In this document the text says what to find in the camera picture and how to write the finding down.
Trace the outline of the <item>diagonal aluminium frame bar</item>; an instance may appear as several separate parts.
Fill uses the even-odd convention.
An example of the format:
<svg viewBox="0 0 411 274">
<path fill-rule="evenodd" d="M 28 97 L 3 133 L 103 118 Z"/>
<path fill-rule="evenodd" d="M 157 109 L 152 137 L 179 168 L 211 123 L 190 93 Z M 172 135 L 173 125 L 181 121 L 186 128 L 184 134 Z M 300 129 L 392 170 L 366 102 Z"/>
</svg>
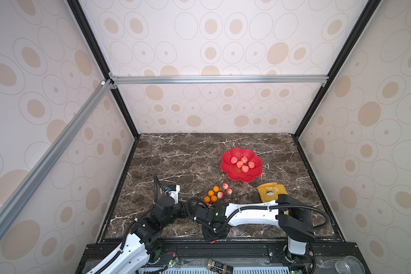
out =
<svg viewBox="0 0 411 274">
<path fill-rule="evenodd" d="M 0 241 L 112 85 L 113 80 L 106 79 L 98 86 L 2 206 L 0 209 Z"/>
</svg>

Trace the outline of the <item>clear plastic cup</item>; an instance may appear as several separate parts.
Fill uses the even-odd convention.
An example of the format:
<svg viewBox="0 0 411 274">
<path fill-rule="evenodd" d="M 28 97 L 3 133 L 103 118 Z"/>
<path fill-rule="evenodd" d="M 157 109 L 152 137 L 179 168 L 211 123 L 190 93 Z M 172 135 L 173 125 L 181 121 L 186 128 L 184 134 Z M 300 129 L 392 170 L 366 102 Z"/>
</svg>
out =
<svg viewBox="0 0 411 274">
<path fill-rule="evenodd" d="M 339 274 L 365 274 L 362 262 L 354 256 L 346 256 L 338 260 L 335 269 Z"/>
</svg>

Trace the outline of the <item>dark glass bottle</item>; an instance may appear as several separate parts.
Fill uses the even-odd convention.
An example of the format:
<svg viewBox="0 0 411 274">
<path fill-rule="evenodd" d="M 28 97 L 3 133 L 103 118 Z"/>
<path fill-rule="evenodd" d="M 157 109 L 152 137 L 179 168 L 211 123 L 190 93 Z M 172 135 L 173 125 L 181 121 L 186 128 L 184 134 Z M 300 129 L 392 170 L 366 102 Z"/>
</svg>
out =
<svg viewBox="0 0 411 274">
<path fill-rule="evenodd" d="M 207 270 L 217 274 L 233 274 L 234 268 L 218 261 L 210 259 L 207 263 Z"/>
</svg>

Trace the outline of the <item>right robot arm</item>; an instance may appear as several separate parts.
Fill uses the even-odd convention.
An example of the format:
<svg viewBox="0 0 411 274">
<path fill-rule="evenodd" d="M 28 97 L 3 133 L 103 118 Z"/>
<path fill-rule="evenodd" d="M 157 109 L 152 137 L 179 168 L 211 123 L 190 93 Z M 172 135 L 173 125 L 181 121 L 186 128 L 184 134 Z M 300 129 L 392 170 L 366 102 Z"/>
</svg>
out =
<svg viewBox="0 0 411 274">
<path fill-rule="evenodd" d="M 207 205 L 198 198 L 185 203 L 186 214 L 202 226 L 204 239 L 212 242 L 228 236 L 231 227 L 261 224 L 281 228 L 287 235 L 291 255 L 303 256 L 316 240 L 315 231 L 331 225 L 331 217 L 287 194 L 258 204 L 216 203 Z"/>
</svg>

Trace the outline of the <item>red flower-shaped fruit bowl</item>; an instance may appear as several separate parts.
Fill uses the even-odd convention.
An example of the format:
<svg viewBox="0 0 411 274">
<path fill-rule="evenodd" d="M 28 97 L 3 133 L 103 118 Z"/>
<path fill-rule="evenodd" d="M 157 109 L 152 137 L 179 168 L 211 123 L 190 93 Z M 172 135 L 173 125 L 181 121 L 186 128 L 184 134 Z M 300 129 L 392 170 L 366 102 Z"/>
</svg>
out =
<svg viewBox="0 0 411 274">
<path fill-rule="evenodd" d="M 255 168 L 250 169 L 244 173 L 235 164 L 231 163 L 232 157 L 237 157 L 238 161 L 241 161 L 242 156 L 248 158 L 248 162 L 253 161 L 255 163 Z M 263 161 L 257 156 L 252 150 L 242 149 L 242 148 L 232 148 L 231 150 L 225 152 L 221 156 L 221 170 L 227 174 L 227 176 L 234 181 L 242 181 L 245 183 L 251 183 L 255 178 L 259 177 L 263 173 L 262 168 Z"/>
</svg>

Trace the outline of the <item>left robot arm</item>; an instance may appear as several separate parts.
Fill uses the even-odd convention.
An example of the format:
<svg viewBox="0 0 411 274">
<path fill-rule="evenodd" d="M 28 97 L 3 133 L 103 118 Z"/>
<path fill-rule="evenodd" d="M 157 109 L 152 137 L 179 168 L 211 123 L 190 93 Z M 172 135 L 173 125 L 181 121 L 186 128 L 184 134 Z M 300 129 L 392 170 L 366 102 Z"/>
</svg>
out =
<svg viewBox="0 0 411 274">
<path fill-rule="evenodd" d="M 176 184 L 163 188 L 155 174 L 153 206 L 128 226 L 121 243 L 88 273 L 133 274 L 158 260 L 163 229 L 187 216 L 184 203 L 178 201 L 179 191 Z"/>
</svg>

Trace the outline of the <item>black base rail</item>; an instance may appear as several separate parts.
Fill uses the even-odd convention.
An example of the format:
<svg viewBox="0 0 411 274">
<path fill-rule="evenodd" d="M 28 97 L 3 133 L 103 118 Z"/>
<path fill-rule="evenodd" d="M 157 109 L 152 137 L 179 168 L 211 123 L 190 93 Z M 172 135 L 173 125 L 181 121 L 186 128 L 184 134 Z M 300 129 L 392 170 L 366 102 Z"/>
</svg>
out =
<svg viewBox="0 0 411 274">
<path fill-rule="evenodd" d="M 161 258 L 148 267 L 162 268 L 171 259 L 179 258 L 175 269 L 182 267 L 205 265 L 210 259 L 222 262 L 234 268 L 255 266 L 288 266 L 290 263 L 284 259 L 284 240 L 254 240 L 254 241 L 223 241 L 205 243 L 198 240 L 163 240 Z M 357 258 L 364 266 L 365 273 L 368 268 L 362 253 L 356 243 L 331 242 L 321 240 L 309 245 L 306 254 L 307 262 L 315 262 L 315 274 L 335 274 L 334 260 L 347 256 Z"/>
</svg>

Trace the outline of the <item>yellow snack bag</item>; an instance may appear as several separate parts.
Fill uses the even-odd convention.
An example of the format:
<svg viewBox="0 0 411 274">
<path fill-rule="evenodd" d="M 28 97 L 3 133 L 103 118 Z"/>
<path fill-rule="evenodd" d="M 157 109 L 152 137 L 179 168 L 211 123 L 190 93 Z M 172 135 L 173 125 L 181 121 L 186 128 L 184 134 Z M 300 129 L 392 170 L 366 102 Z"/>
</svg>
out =
<svg viewBox="0 0 411 274">
<path fill-rule="evenodd" d="M 257 187 L 260 199 L 263 203 L 271 202 L 278 199 L 278 195 L 288 195 L 283 184 L 265 183 Z"/>
</svg>

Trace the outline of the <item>horizontal aluminium frame bar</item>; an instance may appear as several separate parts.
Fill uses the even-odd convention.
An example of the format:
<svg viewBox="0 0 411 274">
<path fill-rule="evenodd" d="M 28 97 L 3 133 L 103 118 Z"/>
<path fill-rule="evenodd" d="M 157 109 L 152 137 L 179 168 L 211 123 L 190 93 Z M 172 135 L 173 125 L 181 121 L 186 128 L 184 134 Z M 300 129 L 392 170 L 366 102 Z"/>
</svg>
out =
<svg viewBox="0 0 411 274">
<path fill-rule="evenodd" d="M 120 84 L 325 83 L 327 75 L 113 76 Z"/>
</svg>

